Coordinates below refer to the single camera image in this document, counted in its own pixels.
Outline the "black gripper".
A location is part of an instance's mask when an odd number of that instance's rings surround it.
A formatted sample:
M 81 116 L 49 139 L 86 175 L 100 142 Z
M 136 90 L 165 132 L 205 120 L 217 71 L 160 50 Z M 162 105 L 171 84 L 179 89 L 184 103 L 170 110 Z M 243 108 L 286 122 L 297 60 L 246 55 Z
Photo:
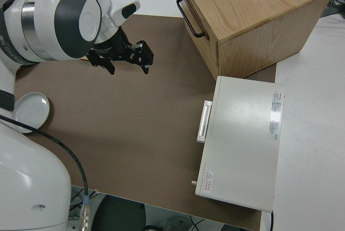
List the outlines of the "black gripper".
M 87 59 L 92 66 L 105 68 L 111 75 L 115 74 L 115 67 L 109 59 L 136 64 L 141 67 L 144 74 L 149 74 L 154 54 L 143 40 L 132 45 L 122 27 L 119 27 L 108 40 L 94 44 L 93 50 L 87 53 Z

